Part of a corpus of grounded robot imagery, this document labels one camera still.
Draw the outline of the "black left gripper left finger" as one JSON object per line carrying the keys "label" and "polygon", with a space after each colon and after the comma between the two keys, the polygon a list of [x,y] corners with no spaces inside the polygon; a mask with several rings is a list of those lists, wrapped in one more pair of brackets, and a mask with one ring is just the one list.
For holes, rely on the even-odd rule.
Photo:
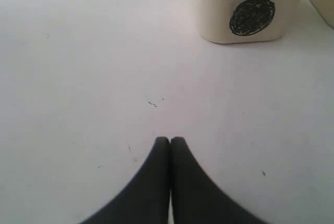
{"label": "black left gripper left finger", "polygon": [[82,223],[168,223],[170,142],[157,137],[131,181]]}

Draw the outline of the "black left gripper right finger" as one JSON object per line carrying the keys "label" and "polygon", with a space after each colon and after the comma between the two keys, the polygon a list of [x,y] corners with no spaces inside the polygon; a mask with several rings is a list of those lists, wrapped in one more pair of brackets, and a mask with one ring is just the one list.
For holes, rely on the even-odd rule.
{"label": "black left gripper right finger", "polygon": [[217,187],[184,138],[174,137],[170,145],[174,223],[265,223]]}

